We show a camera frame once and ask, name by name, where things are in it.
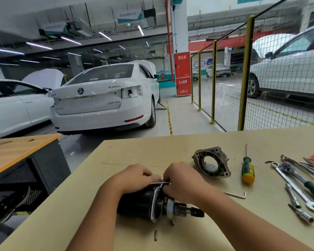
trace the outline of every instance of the workbench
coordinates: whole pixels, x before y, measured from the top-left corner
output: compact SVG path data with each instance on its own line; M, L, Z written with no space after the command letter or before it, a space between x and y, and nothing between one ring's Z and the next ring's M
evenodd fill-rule
M70 174L59 134L0 139L0 201L30 186L19 211L34 211Z
M241 181L245 144L255 166L255 183ZM280 162L285 154L302 160L314 153L314 126L240 132L177 135L138 139L107 140L41 204L1 245L0 251L64 251L86 215L99 186L129 164L142 163L153 173L163 175L172 162L194 165L191 158L198 149L220 146L229 158L229 178L205 180L223 191L243 195L233 198L268 222L314 249L314 224L304 224L287 206L290 202L284 180L264 164ZM298 172L314 182L314 178ZM302 209L314 217L299 199ZM166 218L154 224L144 219L117 217L114 250L216 250L231 251L232 246L207 216L177 217L170 226ZM154 231L158 229L158 240Z

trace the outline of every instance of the rear windshield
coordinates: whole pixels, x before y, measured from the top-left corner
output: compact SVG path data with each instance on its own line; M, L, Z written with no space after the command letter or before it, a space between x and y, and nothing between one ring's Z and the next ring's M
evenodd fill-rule
M86 70L77 75L67 85L80 84L90 81L99 81L116 78L129 78L132 76L134 64L119 64Z

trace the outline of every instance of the beige tabletop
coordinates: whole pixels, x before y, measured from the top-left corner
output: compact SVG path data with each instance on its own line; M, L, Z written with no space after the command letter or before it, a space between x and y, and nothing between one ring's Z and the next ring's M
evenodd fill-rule
M50 134L0 139L0 173L60 136Z
M255 166L252 185L241 181L241 164L245 144ZM223 191L243 194L235 201L266 219L314 249L314 224L303 224L287 206L289 196L284 180L265 161L280 160L281 154L302 160L314 153L314 127L255 130L242 132L177 135L152 138L108 140L71 174L30 216L8 237L0 251L63 251L84 218L99 186L129 164L142 163L154 173L163 174L172 162L194 165L191 156L198 149L220 146L230 159L230 178L209 183ZM314 182L310 175L304 177ZM314 217L302 203L302 209ZM114 250L233 250L217 225L207 216L175 219L175 226L163 218L153 224L144 219L118 216ZM154 230L158 240L154 241Z

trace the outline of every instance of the green and yellow screwdriver handle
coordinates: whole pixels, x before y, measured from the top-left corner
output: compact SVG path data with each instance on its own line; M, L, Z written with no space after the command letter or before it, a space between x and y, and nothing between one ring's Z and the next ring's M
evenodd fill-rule
M253 183L255 181L255 171L251 164L251 158L244 157L242 164L242 180L246 183Z

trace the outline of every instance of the red rear reflector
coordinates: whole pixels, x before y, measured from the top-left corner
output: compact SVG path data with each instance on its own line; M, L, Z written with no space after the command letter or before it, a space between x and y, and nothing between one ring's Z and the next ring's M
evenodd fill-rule
M138 120L138 119L141 119L143 118L143 115L139 116L139 117L136 117L134 119L130 119L130 120L125 120L125 122L130 122L130 121L134 121L134 120Z

